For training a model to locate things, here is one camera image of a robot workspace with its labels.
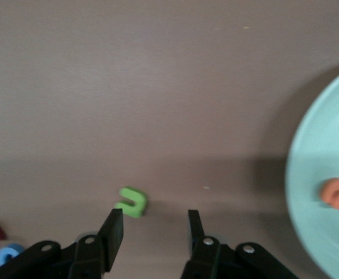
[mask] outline teal plate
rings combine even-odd
[[[314,261],[339,279],[339,210],[322,202],[324,181],[339,177],[339,77],[312,104],[288,156],[286,196],[295,230]]]

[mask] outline light blue plate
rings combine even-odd
[[[295,230],[314,261],[339,279],[339,210],[319,198],[322,183],[339,177],[339,77],[302,120],[288,156],[286,196]]]

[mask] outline gray table surface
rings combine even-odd
[[[187,210],[235,247],[328,278],[286,209],[288,149],[339,74],[337,1],[0,1],[0,224],[63,247],[125,216],[105,278],[181,276]]]

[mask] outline plate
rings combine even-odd
[[[334,177],[339,177],[339,76],[304,116],[286,170],[286,198],[296,233],[322,270],[339,279],[339,210],[319,196],[323,183]]]

